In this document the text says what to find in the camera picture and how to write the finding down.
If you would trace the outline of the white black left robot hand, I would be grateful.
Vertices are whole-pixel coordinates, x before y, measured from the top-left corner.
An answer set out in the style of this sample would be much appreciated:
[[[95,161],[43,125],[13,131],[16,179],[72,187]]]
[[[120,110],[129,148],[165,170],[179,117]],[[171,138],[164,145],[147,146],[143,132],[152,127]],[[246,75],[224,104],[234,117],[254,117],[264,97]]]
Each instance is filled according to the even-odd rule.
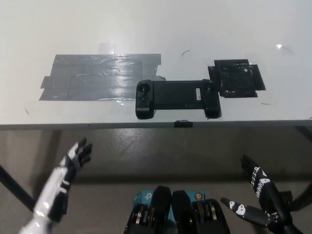
[[[87,138],[76,141],[53,168],[33,208],[32,218],[20,234],[50,234],[67,213],[71,186],[77,173],[91,160],[92,143]]]

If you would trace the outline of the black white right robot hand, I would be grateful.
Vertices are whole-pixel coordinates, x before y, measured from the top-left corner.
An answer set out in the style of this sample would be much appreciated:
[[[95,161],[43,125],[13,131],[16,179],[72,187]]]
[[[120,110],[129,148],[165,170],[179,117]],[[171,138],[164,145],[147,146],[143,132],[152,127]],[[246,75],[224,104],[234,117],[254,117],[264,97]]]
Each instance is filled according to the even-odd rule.
[[[293,218],[282,195],[264,170],[249,156],[240,159],[243,175],[250,183],[260,204],[260,209],[221,198],[221,202],[239,218],[270,229],[293,224]]]

